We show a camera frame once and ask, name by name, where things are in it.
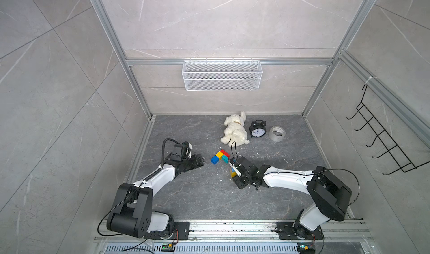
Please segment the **small blue lego brick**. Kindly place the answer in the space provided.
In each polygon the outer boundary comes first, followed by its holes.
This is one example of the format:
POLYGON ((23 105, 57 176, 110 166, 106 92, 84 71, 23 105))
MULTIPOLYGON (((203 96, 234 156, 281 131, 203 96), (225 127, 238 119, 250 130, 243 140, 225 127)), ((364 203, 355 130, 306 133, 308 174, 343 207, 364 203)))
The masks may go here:
POLYGON ((211 158, 211 162, 212 162, 212 164, 217 164, 219 162, 219 158, 217 156, 213 156, 211 158))

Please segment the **teal lego brick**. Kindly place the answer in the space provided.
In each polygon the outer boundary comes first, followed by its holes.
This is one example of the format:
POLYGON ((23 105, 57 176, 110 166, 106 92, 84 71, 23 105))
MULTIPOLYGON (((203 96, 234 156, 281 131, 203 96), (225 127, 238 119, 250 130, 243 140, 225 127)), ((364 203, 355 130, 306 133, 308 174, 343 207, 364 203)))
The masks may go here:
POLYGON ((221 156, 221 160, 223 160, 224 162, 228 163, 229 162, 229 157, 227 157, 225 154, 223 154, 221 156))

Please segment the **long red lego brick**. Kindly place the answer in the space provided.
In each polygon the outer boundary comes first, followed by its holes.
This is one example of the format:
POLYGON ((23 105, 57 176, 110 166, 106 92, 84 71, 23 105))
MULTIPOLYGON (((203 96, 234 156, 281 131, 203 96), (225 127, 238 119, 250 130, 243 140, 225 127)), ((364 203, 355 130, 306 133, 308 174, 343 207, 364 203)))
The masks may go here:
POLYGON ((224 156, 226 156, 227 158, 229 158, 229 157, 230 157, 230 155, 229 155, 225 150, 223 150, 223 149, 222 149, 222 150, 221 150, 221 152, 222 152, 222 153, 223 153, 223 155, 224 155, 224 156))

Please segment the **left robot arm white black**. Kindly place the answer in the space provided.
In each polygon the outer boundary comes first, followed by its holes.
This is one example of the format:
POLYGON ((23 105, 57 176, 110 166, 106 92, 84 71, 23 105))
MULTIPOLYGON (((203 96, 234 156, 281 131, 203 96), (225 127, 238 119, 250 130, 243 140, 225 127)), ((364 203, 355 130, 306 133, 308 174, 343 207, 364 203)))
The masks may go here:
POLYGON ((153 210, 153 197, 181 173, 204 166, 204 157, 191 150, 188 142, 166 138, 157 169, 141 180, 118 187, 112 209, 104 217, 113 236, 170 238, 176 233, 173 216, 153 210))

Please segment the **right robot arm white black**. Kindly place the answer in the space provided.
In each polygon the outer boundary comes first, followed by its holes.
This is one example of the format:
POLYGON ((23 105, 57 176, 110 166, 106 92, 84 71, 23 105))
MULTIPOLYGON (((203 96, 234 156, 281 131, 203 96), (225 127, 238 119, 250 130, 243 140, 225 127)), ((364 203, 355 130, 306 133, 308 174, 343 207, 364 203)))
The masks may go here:
POLYGON ((313 204, 302 209, 291 226, 277 224, 275 230, 281 237, 310 239, 321 224, 345 220, 352 190, 324 167, 318 166, 312 171, 282 170, 269 165, 257 167, 245 157, 232 158, 229 165, 236 172, 233 180, 239 189, 284 188, 312 198, 313 204))

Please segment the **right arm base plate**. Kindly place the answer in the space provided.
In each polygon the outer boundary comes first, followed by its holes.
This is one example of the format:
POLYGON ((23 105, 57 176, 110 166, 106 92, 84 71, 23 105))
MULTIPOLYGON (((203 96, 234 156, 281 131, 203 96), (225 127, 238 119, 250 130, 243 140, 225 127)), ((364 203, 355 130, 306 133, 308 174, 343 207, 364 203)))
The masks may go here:
POLYGON ((314 231, 309 231, 301 226, 296 227, 294 222, 277 222, 274 228, 274 232, 278 234, 281 240, 322 240, 324 239, 324 234, 321 227, 314 231))

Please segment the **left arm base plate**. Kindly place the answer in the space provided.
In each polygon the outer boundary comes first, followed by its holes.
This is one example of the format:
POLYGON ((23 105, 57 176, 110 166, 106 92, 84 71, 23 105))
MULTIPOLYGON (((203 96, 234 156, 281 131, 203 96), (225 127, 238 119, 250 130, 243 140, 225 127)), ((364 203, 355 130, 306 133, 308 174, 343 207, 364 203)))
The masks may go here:
POLYGON ((144 239, 153 240, 187 240, 189 238, 190 222, 174 222, 168 224, 168 227, 164 231, 154 231, 146 233, 144 239))

